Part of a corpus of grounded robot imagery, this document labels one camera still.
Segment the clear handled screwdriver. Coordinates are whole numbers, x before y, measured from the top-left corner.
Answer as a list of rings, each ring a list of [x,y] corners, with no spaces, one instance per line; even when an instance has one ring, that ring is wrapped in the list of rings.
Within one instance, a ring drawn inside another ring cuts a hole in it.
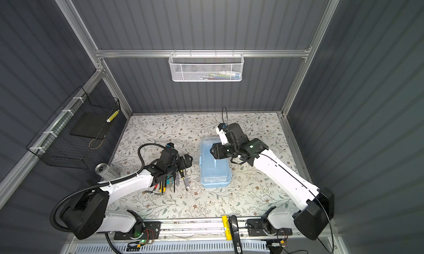
[[[185,188],[186,188],[186,190],[188,191],[188,190],[189,190],[189,188],[190,188],[190,186],[189,186],[189,178],[188,178],[187,176],[185,176],[185,177],[183,178],[183,180],[184,180]]]

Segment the blue clear plastic tool box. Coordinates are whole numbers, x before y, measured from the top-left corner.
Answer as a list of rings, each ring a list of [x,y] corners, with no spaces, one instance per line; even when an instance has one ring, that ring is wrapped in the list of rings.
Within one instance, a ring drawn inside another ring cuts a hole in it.
[[[227,187],[232,179],[229,160],[216,160],[210,153],[214,143],[221,143],[219,137],[203,138],[200,146],[201,184],[206,189]]]

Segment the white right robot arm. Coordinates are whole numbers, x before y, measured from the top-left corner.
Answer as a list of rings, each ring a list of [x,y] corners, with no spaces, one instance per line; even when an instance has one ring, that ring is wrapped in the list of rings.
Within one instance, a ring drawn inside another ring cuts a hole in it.
[[[216,127],[220,141],[210,149],[216,160],[239,159],[267,175],[298,208],[296,212],[273,206],[261,217],[265,233],[280,229],[297,229],[303,236],[316,240],[335,213],[334,193],[308,182],[283,163],[260,139],[250,140],[238,123],[220,123]]]

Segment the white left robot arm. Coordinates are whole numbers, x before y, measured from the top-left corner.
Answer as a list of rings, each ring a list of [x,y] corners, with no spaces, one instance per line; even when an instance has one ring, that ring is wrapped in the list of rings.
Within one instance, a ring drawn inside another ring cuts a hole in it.
[[[193,162],[192,156],[180,155],[174,144],[164,146],[155,143],[154,146],[162,150],[160,157],[146,164],[141,150],[149,146],[150,143],[145,143],[138,148],[141,167],[135,173],[81,188],[60,200],[50,213],[51,226],[58,231],[72,233],[79,240],[110,232],[130,234],[134,239],[142,237],[145,228],[139,214],[133,210],[109,210],[109,206],[137,191],[155,186],[164,189],[167,181],[175,175],[184,178],[185,170]]]

